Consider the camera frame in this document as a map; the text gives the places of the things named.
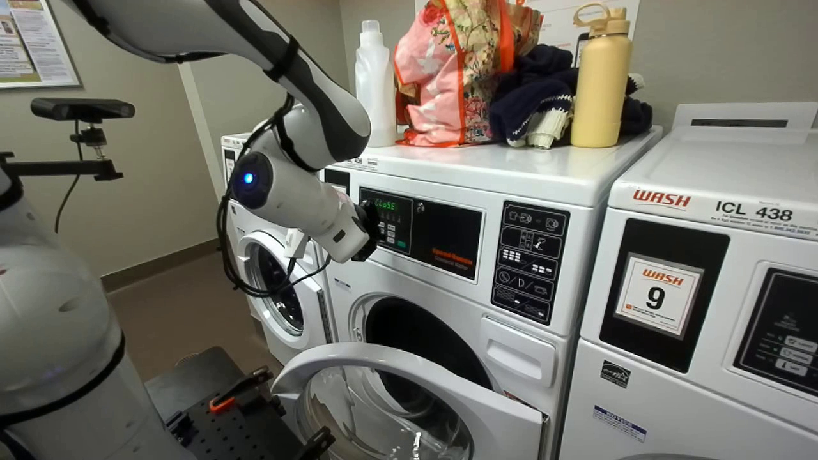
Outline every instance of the floor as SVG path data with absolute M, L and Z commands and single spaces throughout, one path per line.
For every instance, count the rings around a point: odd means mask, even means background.
M 110 305 L 143 380 L 216 346 L 243 371 L 282 369 L 243 294 L 222 275 L 217 254 L 119 288 Z

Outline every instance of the detergent bottle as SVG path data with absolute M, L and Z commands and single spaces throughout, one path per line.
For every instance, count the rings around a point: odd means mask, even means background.
M 361 22 L 355 98 L 372 119 L 369 146 L 392 146 L 396 141 L 393 70 L 379 21 Z
M 575 25 L 592 27 L 592 41 L 580 54 L 580 76 L 574 103 L 571 144 L 584 149 L 608 149 L 620 141 L 622 107 L 626 98 L 632 41 L 625 8 L 589 3 L 577 8 Z

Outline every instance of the white bottle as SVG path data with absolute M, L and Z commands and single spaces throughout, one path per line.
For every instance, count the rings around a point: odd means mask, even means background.
M 372 119 L 369 146 L 393 146 L 393 67 L 379 21 L 361 22 L 361 45 L 355 54 L 355 98 Z

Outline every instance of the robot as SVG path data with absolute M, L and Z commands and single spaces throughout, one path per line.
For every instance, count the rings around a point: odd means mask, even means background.
M 258 126 L 231 197 L 299 227 L 332 260 L 376 247 L 369 209 L 315 174 L 364 154 L 369 114 L 255 0 L 66 0 L 121 49 L 151 61 L 239 54 L 289 93 Z M 188 460 L 126 352 L 99 280 L 42 229 L 21 178 L 0 168 L 0 443 L 19 460 Z

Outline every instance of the yellow water bottle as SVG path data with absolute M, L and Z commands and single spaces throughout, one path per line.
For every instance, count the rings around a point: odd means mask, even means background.
M 584 16 L 597 8 L 603 18 L 586 21 Z M 592 41 L 580 54 L 571 144 L 584 149 L 608 149 L 620 141 L 625 93 L 632 67 L 626 9 L 589 3 L 577 8 L 574 21 L 575 25 L 592 27 Z

